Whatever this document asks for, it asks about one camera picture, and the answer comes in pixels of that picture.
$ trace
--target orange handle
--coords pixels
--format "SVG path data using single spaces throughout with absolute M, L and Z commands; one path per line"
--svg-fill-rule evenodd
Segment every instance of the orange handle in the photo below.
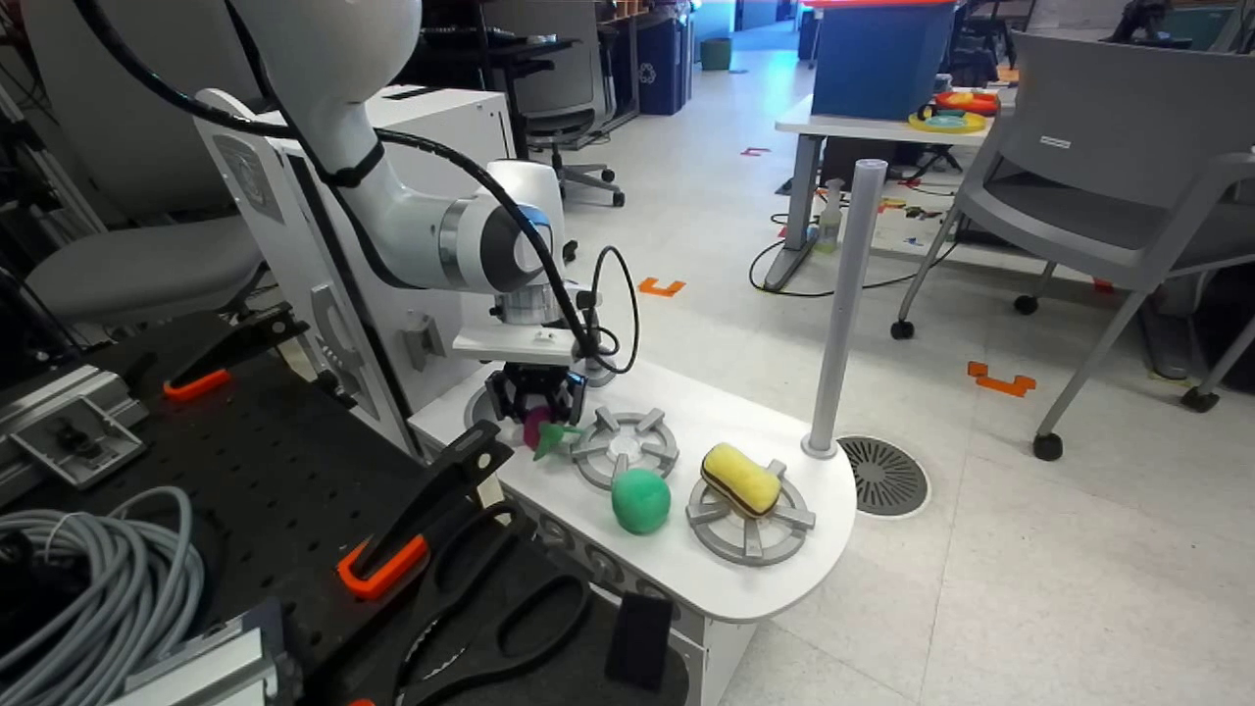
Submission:
M 166 380 L 160 396 L 171 398 L 171 405 L 193 405 L 193 398 L 205 398 L 205 396 L 210 396 L 210 392 L 219 392 L 228 383 L 230 383 L 230 370 L 217 370 L 217 373 L 205 373 L 205 375 L 197 375 L 186 383 L 169 383 Z
M 427 558 L 427 532 L 402 542 L 383 566 L 375 566 L 369 576 L 356 576 L 354 566 L 360 558 L 366 542 L 354 545 L 341 559 L 335 559 L 335 576 L 343 585 L 347 597 L 356 600 L 379 600 L 389 597 L 402 576 L 410 576 Z

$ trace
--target white table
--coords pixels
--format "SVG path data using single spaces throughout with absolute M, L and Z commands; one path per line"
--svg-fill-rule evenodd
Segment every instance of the white table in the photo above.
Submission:
M 427 405 L 410 422 L 434 438 L 453 438 L 468 428 L 468 405 L 481 392 L 481 375 Z M 853 474 L 845 453 L 806 460 L 801 438 L 806 428 L 773 406 L 747 405 L 703 380 L 640 362 L 607 388 L 590 388 L 585 414 L 597 406 L 651 410 L 658 406 L 674 430 L 677 461 L 669 472 L 669 520 L 651 537 L 632 537 L 610 513 L 607 490 L 590 485 L 571 461 L 517 452 L 503 472 L 503 490 L 541 537 L 577 558 L 597 585 L 614 592 L 661 592 L 674 600 L 674 630 L 690 670 L 690 706 L 719 706 L 736 664 L 747 649 L 760 619 L 804 600 L 839 559 L 853 530 Z M 785 479 L 804 492 L 814 526 L 806 542 L 779 566 L 747 568 L 711 553 L 685 506 L 698 483 L 703 453 L 713 441 L 736 441 L 747 460 L 779 460 Z
M 946 146 L 946 149 L 975 149 L 988 133 L 928 133 L 911 122 L 875 122 L 875 116 L 839 116 L 811 112 L 811 98 L 787 107 L 775 116 L 779 133 L 797 133 L 790 183 L 787 183 L 787 224 L 785 248 L 764 278 L 770 290 L 785 290 L 787 278 L 806 261 L 811 238 L 811 196 L 819 175 L 819 146 L 822 139 L 896 139 L 896 146 Z

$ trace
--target table leg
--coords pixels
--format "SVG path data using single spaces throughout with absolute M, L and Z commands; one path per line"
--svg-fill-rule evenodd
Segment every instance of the table leg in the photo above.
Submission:
M 640 116 L 640 19 L 622 19 L 620 22 L 622 32 L 626 32 L 626 81 L 632 81 L 632 103 L 620 111 L 614 107 L 614 112 L 610 112 L 610 122 L 605 122 L 600 129 L 597 129 L 597 138 L 607 138 L 607 133 L 614 133 L 620 124 L 626 124 L 632 116 Z
M 754 623 L 707 619 L 703 674 L 698 674 L 698 682 L 690 682 L 690 706 L 720 706 L 720 696 L 729 694 L 729 686 L 745 664 L 745 649 L 747 649 L 758 627 L 760 627 L 760 619 L 754 619 Z
M 819 138 L 801 133 L 797 156 L 790 156 L 790 183 L 787 183 L 785 248 L 773 258 L 764 290 L 785 290 L 787 278 L 806 261 L 806 255 L 814 248 L 814 238 L 811 238 L 814 171 L 819 171 Z

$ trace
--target metal pole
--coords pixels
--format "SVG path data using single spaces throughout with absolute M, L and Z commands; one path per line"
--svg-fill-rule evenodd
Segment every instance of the metal pole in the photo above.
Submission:
M 839 238 L 839 261 L 834 261 L 831 325 L 827 325 L 822 370 L 814 388 L 814 414 L 811 414 L 811 435 L 801 441 L 811 460 L 834 453 L 834 405 L 845 380 L 853 304 L 862 295 L 862 266 L 866 266 L 866 248 L 875 236 L 878 190 L 885 183 L 885 171 L 888 171 L 885 160 L 853 164 L 852 214 L 845 214 L 845 228 Z

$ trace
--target gray floor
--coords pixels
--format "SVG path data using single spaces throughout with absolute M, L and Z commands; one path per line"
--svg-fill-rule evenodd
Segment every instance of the gray floor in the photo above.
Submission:
M 651 362 L 806 414 L 827 304 L 745 287 L 790 160 L 773 112 L 806 75 L 787 54 L 736 61 L 747 75 L 703 75 L 677 116 L 640 116 L 589 154 L 620 168 L 626 209 L 577 196 L 571 236 L 585 255 L 622 248 L 640 278 L 685 281 L 644 302 Z M 903 236 L 916 224 L 883 224 L 878 238 L 916 238 Z M 875 255 L 870 278 L 911 266 Z M 819 255 L 797 287 L 827 278 Z M 1017 287 L 1022 274 L 942 266 L 911 346 L 885 334 L 903 290 L 862 298 L 839 428 L 916 453 L 932 496 L 857 519 L 831 581 L 760 630 L 729 703 L 1255 703 L 1255 398 L 1192 414 L 1130 338 L 1064 419 L 1066 460 L 1035 461 L 1030 428 L 1115 302 L 1056 287 L 1040 319 L 1017 319 Z M 981 392 L 970 362 L 1040 388 Z

